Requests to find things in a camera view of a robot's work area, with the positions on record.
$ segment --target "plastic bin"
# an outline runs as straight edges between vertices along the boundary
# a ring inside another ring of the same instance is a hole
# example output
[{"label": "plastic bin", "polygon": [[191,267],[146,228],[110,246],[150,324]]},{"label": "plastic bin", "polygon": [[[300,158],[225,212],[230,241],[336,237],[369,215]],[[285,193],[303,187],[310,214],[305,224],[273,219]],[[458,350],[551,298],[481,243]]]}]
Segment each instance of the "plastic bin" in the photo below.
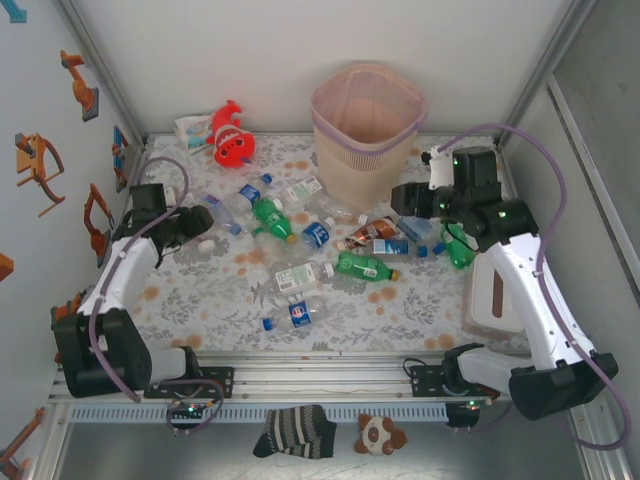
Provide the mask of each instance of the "plastic bin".
[{"label": "plastic bin", "polygon": [[366,211],[398,185],[428,107],[400,75],[363,64],[320,85],[311,111],[327,193]]}]

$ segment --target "green plastic bottle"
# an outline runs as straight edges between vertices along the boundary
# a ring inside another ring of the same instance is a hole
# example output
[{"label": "green plastic bottle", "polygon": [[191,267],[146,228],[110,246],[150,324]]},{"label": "green plastic bottle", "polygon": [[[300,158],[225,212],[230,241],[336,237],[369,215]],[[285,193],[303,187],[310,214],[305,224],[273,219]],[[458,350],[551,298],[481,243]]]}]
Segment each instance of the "green plastic bottle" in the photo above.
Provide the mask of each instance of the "green plastic bottle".
[{"label": "green plastic bottle", "polygon": [[[451,233],[456,237],[466,241],[467,236],[460,225],[449,224],[449,230],[451,230]],[[449,258],[451,259],[451,263],[454,267],[463,269],[464,267],[471,265],[476,254],[463,245],[460,240],[451,236],[444,225],[442,225],[442,230],[440,231],[440,238],[449,253]]]},{"label": "green plastic bottle", "polygon": [[268,198],[256,202],[253,214],[274,237],[282,238],[287,243],[293,243],[296,236],[291,230],[291,223],[287,220],[275,204]]},{"label": "green plastic bottle", "polygon": [[381,260],[365,255],[356,255],[351,252],[340,253],[336,270],[370,282],[380,282],[382,280],[395,282],[400,278],[399,271],[390,269]]}]

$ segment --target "plastic bottle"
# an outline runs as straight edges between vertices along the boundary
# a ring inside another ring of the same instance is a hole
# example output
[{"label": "plastic bottle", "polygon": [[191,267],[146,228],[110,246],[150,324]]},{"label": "plastic bottle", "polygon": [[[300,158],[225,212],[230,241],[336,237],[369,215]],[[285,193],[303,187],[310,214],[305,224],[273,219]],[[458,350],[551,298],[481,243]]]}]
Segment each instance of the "plastic bottle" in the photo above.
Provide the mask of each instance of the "plastic bottle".
[{"label": "plastic bottle", "polygon": [[291,223],[269,198],[257,201],[253,205],[253,214],[269,230],[271,235],[293,243],[296,236],[291,230]]},{"label": "plastic bottle", "polygon": [[415,257],[426,257],[429,249],[425,245],[409,243],[409,240],[375,239],[352,252],[358,255],[373,255],[387,262],[406,262]]},{"label": "plastic bottle", "polygon": [[[449,230],[451,233],[462,239],[464,241],[467,240],[467,235],[462,230],[460,225],[451,225],[449,224]],[[442,242],[449,253],[449,258],[451,259],[451,263],[454,267],[458,269],[463,269],[464,267],[468,267],[473,262],[476,254],[465,245],[463,245],[460,240],[453,238],[444,225],[442,225],[442,231],[440,232],[440,238],[442,238]]]},{"label": "plastic bottle", "polygon": [[398,233],[396,224],[389,216],[375,220],[353,232],[344,240],[338,242],[338,250],[352,250],[363,247],[374,238],[391,238]]},{"label": "plastic bottle", "polygon": [[325,283],[334,275],[333,265],[330,263],[318,265],[316,262],[307,262],[276,272],[274,277],[282,295],[295,295]]},{"label": "plastic bottle", "polygon": [[328,316],[329,312],[324,298],[313,296],[302,302],[279,308],[262,320],[262,326],[267,332],[273,330],[286,332],[304,327],[312,322],[325,320]]},{"label": "plastic bottle", "polygon": [[370,282],[380,282],[382,280],[395,282],[400,278],[400,272],[390,269],[382,260],[378,260],[375,257],[356,255],[351,252],[340,252],[336,271]]},{"label": "plastic bottle", "polygon": [[320,194],[313,198],[313,203],[317,205],[327,216],[333,218],[336,223],[344,225],[366,225],[369,217],[358,213],[355,208],[350,207],[329,195]]},{"label": "plastic bottle", "polygon": [[242,231],[242,227],[236,223],[233,215],[220,199],[213,195],[207,195],[204,197],[204,201],[209,207],[214,222],[229,230],[231,235],[238,235]]},{"label": "plastic bottle", "polygon": [[227,208],[236,217],[249,213],[258,200],[264,198],[273,177],[268,173],[250,177],[246,185],[227,199]]},{"label": "plastic bottle", "polygon": [[336,221],[331,217],[307,225],[300,235],[301,241],[294,245],[296,254],[305,258],[316,253],[329,242],[329,232],[335,226]]},{"label": "plastic bottle", "polygon": [[425,245],[436,255],[440,255],[444,251],[439,229],[426,218],[402,217],[397,225],[400,231],[412,242]]},{"label": "plastic bottle", "polygon": [[258,227],[251,232],[256,248],[262,254],[262,263],[269,273],[274,274],[279,266],[287,265],[282,241],[267,232],[263,227]]},{"label": "plastic bottle", "polygon": [[278,208],[286,206],[287,210],[299,210],[320,195],[322,195],[322,185],[316,177],[312,176],[285,188],[279,198],[274,198],[273,202]]}]

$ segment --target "cable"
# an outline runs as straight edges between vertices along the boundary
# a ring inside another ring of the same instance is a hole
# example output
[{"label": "cable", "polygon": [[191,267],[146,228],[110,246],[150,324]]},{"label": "cable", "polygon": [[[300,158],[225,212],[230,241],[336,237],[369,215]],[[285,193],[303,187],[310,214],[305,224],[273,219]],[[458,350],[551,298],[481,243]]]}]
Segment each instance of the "cable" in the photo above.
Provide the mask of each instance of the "cable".
[{"label": "cable", "polygon": [[[185,435],[190,435],[191,433],[196,433],[197,431],[202,430],[207,425],[209,425],[213,421],[213,419],[218,415],[218,413],[220,412],[220,409],[222,408],[222,404],[224,403],[224,390],[222,390],[222,387],[215,380],[210,380],[208,378],[199,378],[199,379],[189,379],[189,380],[165,380],[163,382],[160,382],[160,385],[193,385],[193,384],[210,385],[213,388],[215,388],[216,392],[218,393],[218,396],[220,397],[218,401],[218,406],[205,421],[201,422],[200,424],[188,430],[180,430],[171,421],[171,415],[182,410],[183,409],[182,405],[177,405],[176,407],[167,410],[165,420],[167,422],[167,426],[173,430],[174,435],[177,435],[178,432],[181,432],[181,431],[183,431]],[[207,403],[207,406],[212,406],[212,405],[213,405],[212,402]]]},{"label": "cable", "polygon": [[540,285],[540,290],[542,291],[542,295],[543,295],[545,301],[547,302],[547,305],[549,306],[549,310],[551,310],[551,314],[553,315],[553,318],[555,319],[556,323],[558,324],[558,327],[560,328],[560,330],[562,330],[562,333],[564,333],[564,335],[567,337],[567,340],[569,341],[571,346],[575,349],[575,351],[578,353],[580,358],[582,358],[587,363],[587,365],[589,365],[589,367],[591,367],[591,369],[600,378],[600,380],[602,380],[602,382],[609,388],[609,391],[611,392],[611,394],[615,398],[616,403],[618,404],[618,407],[620,408],[620,411],[622,412],[622,418],[623,418],[622,435],[620,435],[620,438],[618,440],[616,440],[615,442],[609,443],[609,444],[606,444],[606,445],[598,445],[598,444],[595,444],[595,443],[586,442],[586,441],[578,438],[577,436],[575,436],[573,434],[569,434],[568,432],[565,432],[565,433],[567,433],[567,435],[572,440],[576,441],[579,445],[581,445],[581,446],[583,446],[585,448],[591,448],[593,450],[601,450],[601,451],[616,450],[616,449],[622,447],[625,443],[627,443],[627,441],[629,440],[629,437],[631,436],[632,425],[631,425],[631,412],[629,411],[629,407],[628,407],[627,403],[625,402],[624,398],[622,397],[622,394],[617,389],[617,387],[614,385],[614,383],[611,381],[611,379],[591,359],[591,357],[587,354],[587,352],[585,352],[582,349],[582,347],[578,344],[578,341],[571,334],[571,331],[569,330],[569,328],[565,325],[565,323],[564,323],[564,321],[562,319],[562,316],[560,315],[560,312],[558,311],[558,308],[556,307],[556,305],[555,305],[555,303],[553,301],[553,297],[551,296],[551,293],[549,292],[549,288],[547,286],[547,282],[546,282],[546,280],[544,278],[545,275],[543,273],[544,272],[543,271],[543,266],[544,266],[545,253],[547,251],[547,247],[549,246],[549,241],[551,240],[551,236],[553,235],[553,232],[556,230],[556,227],[558,226],[558,223],[560,221],[560,217],[562,217],[562,215],[563,215],[563,213],[564,213],[564,211],[565,211],[565,209],[567,207],[567,184],[565,182],[564,176],[562,175],[562,171],[560,170],[560,167],[558,166],[558,162],[556,162],[556,160],[549,153],[549,151],[544,147],[544,145],[542,145],[532,135],[528,134],[527,132],[525,132],[523,130],[520,130],[519,128],[512,127],[510,125],[504,125],[504,124],[501,124],[501,123],[484,123],[482,125],[478,125],[477,127],[472,128],[470,130],[467,130],[466,132],[458,135],[454,139],[448,141],[447,143],[442,145],[440,148],[438,148],[438,153],[446,150],[447,148],[449,148],[450,146],[452,146],[456,142],[460,141],[464,137],[468,137],[469,135],[472,135],[472,134],[474,134],[476,132],[479,132],[481,130],[487,130],[487,129],[507,130],[507,131],[509,131],[511,133],[515,133],[519,137],[523,138],[524,140],[529,142],[531,145],[533,145],[542,154],[542,156],[544,156],[544,158],[547,160],[547,162],[549,162],[549,165],[551,166],[551,169],[553,170],[553,172],[556,175],[556,178],[558,180],[558,184],[560,186],[560,205],[558,206],[558,210],[556,210],[556,213],[554,214],[553,219],[551,220],[551,223],[549,224],[549,228],[547,230],[547,233],[545,235],[542,235],[541,239],[540,239],[540,249],[538,250],[538,256],[536,257],[536,270],[539,272],[539,274],[537,275],[538,283]]},{"label": "cable", "polygon": [[180,205],[184,201],[184,198],[187,196],[187,193],[189,192],[189,176],[187,175],[187,171],[176,160],[168,157],[157,157],[147,161],[140,170],[140,174],[138,175],[138,183],[140,182],[140,179],[142,178],[142,175],[144,171],[147,169],[147,167],[152,163],[156,163],[156,162],[173,163],[176,167],[180,169],[180,172],[184,177],[184,188],[182,190],[182,193],[180,194],[180,197],[177,199],[176,204],[173,207],[171,207],[169,210],[167,210],[165,213],[160,215],[158,218],[156,218],[152,222],[149,222],[147,225],[145,225],[140,231],[138,231],[135,235],[133,235],[129,239],[129,241],[125,244],[125,246],[122,248],[122,251],[116,257],[116,259],[113,262],[113,265],[111,266],[111,268],[106,274],[105,280],[102,283],[102,286],[100,287],[100,292],[99,292],[100,296],[97,298],[96,303],[93,305],[93,310],[91,311],[91,316],[89,317],[89,342],[91,343],[93,354],[96,356],[96,359],[98,360],[98,362],[100,363],[104,371],[106,372],[107,376],[111,379],[111,381],[120,389],[122,393],[124,393],[127,397],[129,397],[129,399],[131,399],[133,402],[136,402],[136,403],[140,403],[141,401],[140,397],[133,390],[131,390],[127,386],[127,384],[124,383],[124,381],[118,376],[118,374],[115,372],[113,367],[109,364],[109,361],[107,360],[104,353],[100,349],[100,345],[98,344],[98,335],[96,333],[96,322],[98,319],[98,312],[100,311],[100,307],[102,306],[102,303],[105,300],[105,295],[107,293],[107,290],[109,289],[109,285],[111,284],[111,281],[113,280],[113,277],[116,271],[118,270],[120,263],[122,263],[122,260],[126,258],[127,252],[131,249],[133,244],[142,237],[142,235],[144,235],[153,227],[155,227],[156,225],[158,225],[159,223],[161,223],[162,221],[170,217],[178,209],[178,207],[180,207]]},{"label": "cable", "polygon": [[424,363],[422,360],[420,360],[419,358],[413,358],[413,357],[408,357],[405,358],[404,361],[402,362],[402,369],[404,370],[404,373],[407,374],[407,377],[413,379],[413,375],[411,375],[411,372],[409,370],[407,370],[407,362],[416,362],[421,364],[423,367],[426,367],[427,364]]},{"label": "cable", "polygon": [[467,247],[469,250],[471,250],[473,253],[478,252],[477,248],[471,248],[471,245],[469,245],[465,240],[461,239],[460,237],[458,237],[457,235],[454,235],[453,232],[449,229],[449,222],[447,220],[445,220],[442,225],[444,225],[444,229],[445,231],[451,235],[455,240],[458,240],[458,242],[460,242],[462,245],[464,245],[465,247]]}]

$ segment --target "blue bottle cap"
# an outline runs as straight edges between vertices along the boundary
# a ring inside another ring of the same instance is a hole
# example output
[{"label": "blue bottle cap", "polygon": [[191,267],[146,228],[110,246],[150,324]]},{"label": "blue bottle cap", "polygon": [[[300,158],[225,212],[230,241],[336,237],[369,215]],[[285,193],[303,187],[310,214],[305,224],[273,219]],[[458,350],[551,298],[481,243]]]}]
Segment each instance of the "blue bottle cap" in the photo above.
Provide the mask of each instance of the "blue bottle cap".
[{"label": "blue bottle cap", "polygon": [[440,255],[442,252],[444,252],[444,249],[445,249],[444,243],[439,243],[438,245],[433,247],[431,251],[434,253],[434,255]]}]

